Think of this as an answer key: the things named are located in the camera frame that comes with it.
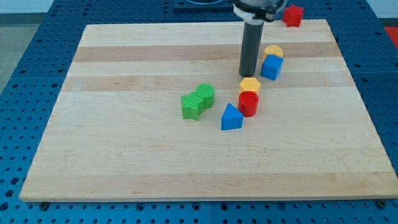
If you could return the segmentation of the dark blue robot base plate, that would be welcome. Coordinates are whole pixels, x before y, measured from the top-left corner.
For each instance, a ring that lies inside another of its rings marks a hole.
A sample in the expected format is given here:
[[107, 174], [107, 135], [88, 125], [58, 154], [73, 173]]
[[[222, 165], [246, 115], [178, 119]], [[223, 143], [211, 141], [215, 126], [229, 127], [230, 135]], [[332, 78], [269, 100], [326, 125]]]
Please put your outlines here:
[[174, 12], [202, 12], [230, 10], [233, 8], [230, 0], [172, 0]]

